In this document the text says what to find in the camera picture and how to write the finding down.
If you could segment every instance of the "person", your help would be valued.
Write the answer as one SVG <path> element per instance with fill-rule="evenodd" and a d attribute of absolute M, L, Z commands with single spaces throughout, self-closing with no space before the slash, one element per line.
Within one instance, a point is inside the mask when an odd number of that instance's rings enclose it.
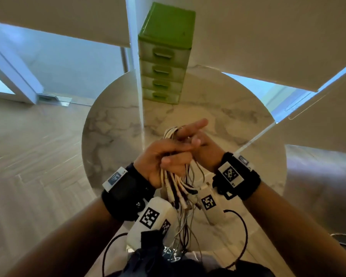
<path fill-rule="evenodd" d="M 153 142 L 135 160 L 135 169 L 155 188 L 161 186 L 161 168 L 183 176 L 193 158 L 214 172 L 225 151 L 202 131 L 207 124 L 202 119 L 181 127 L 175 139 Z M 264 182 L 243 203 L 296 276 L 346 276 L 346 251 Z M 85 276 L 121 225 L 98 198 L 27 253 L 6 277 Z"/>

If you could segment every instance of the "black curved wire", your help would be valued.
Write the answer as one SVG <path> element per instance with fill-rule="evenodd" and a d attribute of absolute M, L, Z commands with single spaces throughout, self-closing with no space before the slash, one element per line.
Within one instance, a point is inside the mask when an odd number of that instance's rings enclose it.
<path fill-rule="evenodd" d="M 239 213 L 237 213 L 236 211 L 233 211 L 233 210 L 224 210 L 223 211 L 224 213 L 227 213 L 227 212 L 232 212 L 234 214 L 236 214 L 237 216 L 239 216 L 239 218 L 241 219 L 242 223 L 244 224 L 244 228 L 245 228 L 245 234 L 246 234 L 246 238 L 245 238 L 245 245 L 244 245 L 244 248 L 242 250 L 242 252 L 240 253 L 240 255 L 238 256 L 238 258 L 236 258 L 236 260 L 234 262 L 232 262 L 230 265 L 226 266 L 225 269 L 229 269 L 231 268 L 232 266 L 234 266 L 239 260 L 240 258 L 244 255 L 245 251 L 246 251 L 246 247 L 247 247 L 247 242 L 249 240 L 249 233 L 247 232 L 247 227 L 246 227 L 246 223 L 244 221 L 244 219 L 240 216 Z"/>
<path fill-rule="evenodd" d="M 115 236 L 108 244 L 108 246 L 106 246 L 106 249 L 105 249 L 105 252 L 104 252 L 104 256 L 102 257 L 102 266 L 101 266 L 101 271 L 102 271 L 102 277 L 105 277 L 105 258 L 106 258 L 106 253 L 107 251 L 109 250 L 110 246 L 112 245 L 112 243 L 117 240 L 119 237 L 122 237 L 122 236 L 126 236 L 128 233 L 122 233 L 122 234 L 119 234 L 117 236 Z"/>

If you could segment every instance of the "green cabinet top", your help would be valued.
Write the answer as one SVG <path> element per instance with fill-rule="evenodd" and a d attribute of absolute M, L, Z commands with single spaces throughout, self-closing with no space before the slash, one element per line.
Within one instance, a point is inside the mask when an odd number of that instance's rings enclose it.
<path fill-rule="evenodd" d="M 180 49 L 191 49 L 194 11 L 154 2 L 143 23 L 139 40 Z"/>

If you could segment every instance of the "person's right hand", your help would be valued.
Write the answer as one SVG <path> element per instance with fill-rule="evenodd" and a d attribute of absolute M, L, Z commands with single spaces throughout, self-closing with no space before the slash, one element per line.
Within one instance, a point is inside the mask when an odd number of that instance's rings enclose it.
<path fill-rule="evenodd" d="M 198 148 L 191 150 L 191 153 L 196 161 L 205 169 L 214 172 L 219 168 L 225 151 L 219 147 L 212 139 L 209 138 L 200 129 L 208 125 L 208 120 L 203 118 L 194 123 L 184 125 L 176 134 L 176 139 L 184 142 L 195 142 L 195 139 L 200 139 L 201 144 Z"/>

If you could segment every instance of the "forearm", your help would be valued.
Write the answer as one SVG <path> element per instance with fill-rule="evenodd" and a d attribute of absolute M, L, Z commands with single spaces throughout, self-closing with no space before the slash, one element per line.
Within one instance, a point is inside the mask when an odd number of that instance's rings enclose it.
<path fill-rule="evenodd" d="M 263 182 L 244 205 L 296 276 L 346 276 L 346 251 Z"/>
<path fill-rule="evenodd" d="M 99 198 L 40 242 L 6 276 L 84 276 L 120 226 Z"/>

